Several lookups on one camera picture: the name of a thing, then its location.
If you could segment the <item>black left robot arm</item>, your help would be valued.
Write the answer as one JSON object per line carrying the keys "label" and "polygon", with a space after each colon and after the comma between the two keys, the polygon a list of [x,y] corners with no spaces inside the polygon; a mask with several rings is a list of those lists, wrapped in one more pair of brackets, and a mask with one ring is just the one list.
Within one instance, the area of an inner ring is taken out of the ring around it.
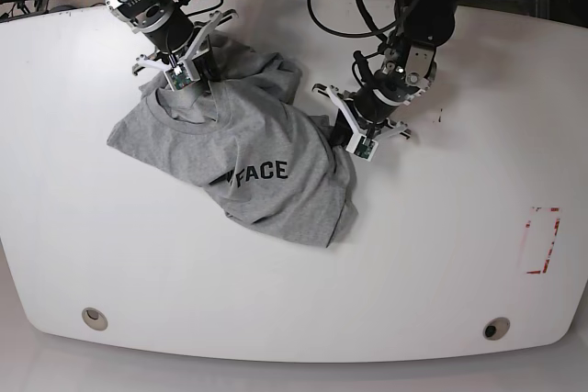
{"label": "black left robot arm", "polygon": [[396,0],[395,18],[383,28],[375,25],[363,0],[356,0],[356,5],[367,35],[380,41],[376,53],[383,58],[382,64],[374,71],[368,56],[355,51],[352,71],[359,76],[357,91],[320,85],[315,89],[338,109],[330,142],[368,160],[379,140],[395,135],[410,138],[408,126],[390,116],[424,94],[435,80],[436,50],[454,32],[458,0]]}

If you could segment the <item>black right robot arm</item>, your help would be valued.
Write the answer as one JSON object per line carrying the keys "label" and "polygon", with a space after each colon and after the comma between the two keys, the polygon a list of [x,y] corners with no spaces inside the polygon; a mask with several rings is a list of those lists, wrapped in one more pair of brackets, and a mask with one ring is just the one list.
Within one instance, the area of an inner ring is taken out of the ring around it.
{"label": "black right robot arm", "polygon": [[216,7],[201,10],[206,21],[194,22],[192,13],[182,8],[191,0],[105,0],[106,7],[135,33],[144,35],[154,46],[150,55],[142,54],[132,73],[154,69],[174,91],[200,81],[218,82],[220,69],[215,61],[210,37],[221,24],[236,17],[236,12],[221,12]]}

